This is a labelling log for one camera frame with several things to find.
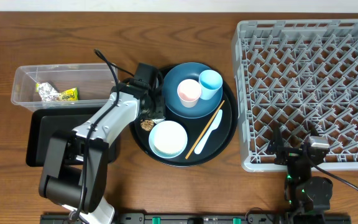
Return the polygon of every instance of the blue bowl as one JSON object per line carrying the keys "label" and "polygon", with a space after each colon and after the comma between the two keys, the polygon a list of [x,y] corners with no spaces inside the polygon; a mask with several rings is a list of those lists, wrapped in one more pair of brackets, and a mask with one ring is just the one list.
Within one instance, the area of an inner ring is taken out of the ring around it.
{"label": "blue bowl", "polygon": [[209,69],[211,68],[202,63],[188,62],[177,65],[168,72],[164,78],[162,95],[170,111],[183,118],[196,119],[210,114],[219,106],[222,100],[222,88],[210,100],[199,99],[196,106],[192,108],[184,107],[177,93],[180,82],[189,78],[198,81],[200,73]]}

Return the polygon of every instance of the wooden table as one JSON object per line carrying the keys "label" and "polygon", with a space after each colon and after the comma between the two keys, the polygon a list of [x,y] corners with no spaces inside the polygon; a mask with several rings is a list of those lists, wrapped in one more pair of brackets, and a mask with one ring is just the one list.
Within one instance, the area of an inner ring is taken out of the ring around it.
{"label": "wooden table", "polygon": [[[38,223],[42,213],[65,212],[39,196],[42,168],[25,164],[31,112],[10,101],[17,67],[101,62],[93,53],[97,47],[132,72],[139,62],[203,62],[218,69],[235,92],[231,39],[239,21],[345,18],[358,14],[0,12],[0,223]],[[237,134],[218,157],[188,168],[154,161],[128,128],[121,136],[121,155],[109,165],[105,192],[120,212],[245,214],[252,207],[288,207],[285,173],[244,171]],[[358,172],[335,174],[358,185]],[[333,182],[329,212],[348,213],[358,223],[358,192]]]}

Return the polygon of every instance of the black tray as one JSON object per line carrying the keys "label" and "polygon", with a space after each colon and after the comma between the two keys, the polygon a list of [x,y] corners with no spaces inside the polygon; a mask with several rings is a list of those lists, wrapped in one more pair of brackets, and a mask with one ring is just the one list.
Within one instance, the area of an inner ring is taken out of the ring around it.
{"label": "black tray", "polygon": [[[27,165],[31,167],[44,166],[49,139],[52,134],[58,129],[71,131],[73,128],[85,123],[100,108],[57,108],[41,109],[34,112],[31,117],[30,136],[25,157]],[[109,162],[112,162],[116,158],[115,146],[115,142],[111,144]],[[82,162],[66,159],[65,164],[79,165]]]}
{"label": "black tray", "polygon": [[[174,66],[163,68],[160,71],[165,76],[173,67]],[[197,140],[202,130],[205,128],[214,111],[202,118],[188,119],[182,118],[172,113],[168,108],[166,108],[166,120],[176,121],[181,124],[185,128],[188,135],[188,143],[186,149],[179,156],[174,157],[172,159],[163,159],[153,153],[149,146],[150,131],[143,130],[140,126],[140,121],[134,121],[130,125],[131,133],[139,147],[156,161],[160,161],[164,164],[172,166],[194,166],[208,162],[214,157],[216,157],[219,153],[221,153],[224,148],[226,148],[226,146],[233,138],[233,135],[236,132],[237,128],[237,101],[234,98],[233,92],[231,91],[229,85],[225,81],[223,81],[222,99],[225,102],[221,108],[223,111],[223,116],[219,128],[211,133],[202,152],[198,155],[192,153],[188,159],[185,159],[185,156]]]}

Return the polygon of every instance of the yellow snack package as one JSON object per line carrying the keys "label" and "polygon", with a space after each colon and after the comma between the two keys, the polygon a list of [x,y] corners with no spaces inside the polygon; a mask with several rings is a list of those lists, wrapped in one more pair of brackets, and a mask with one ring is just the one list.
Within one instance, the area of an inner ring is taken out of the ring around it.
{"label": "yellow snack package", "polygon": [[72,89],[69,89],[69,90],[59,93],[58,100],[60,100],[60,101],[76,101],[76,100],[78,100],[77,88],[72,88]]}

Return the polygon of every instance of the gray dish rack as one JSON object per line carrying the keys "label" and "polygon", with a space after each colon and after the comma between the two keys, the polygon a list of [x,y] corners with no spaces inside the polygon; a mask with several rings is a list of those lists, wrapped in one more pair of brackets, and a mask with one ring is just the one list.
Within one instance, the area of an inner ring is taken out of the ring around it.
{"label": "gray dish rack", "polygon": [[321,168],[358,170],[358,19],[242,21],[232,40],[242,167],[280,171],[265,153],[274,125],[299,146],[329,141]]}

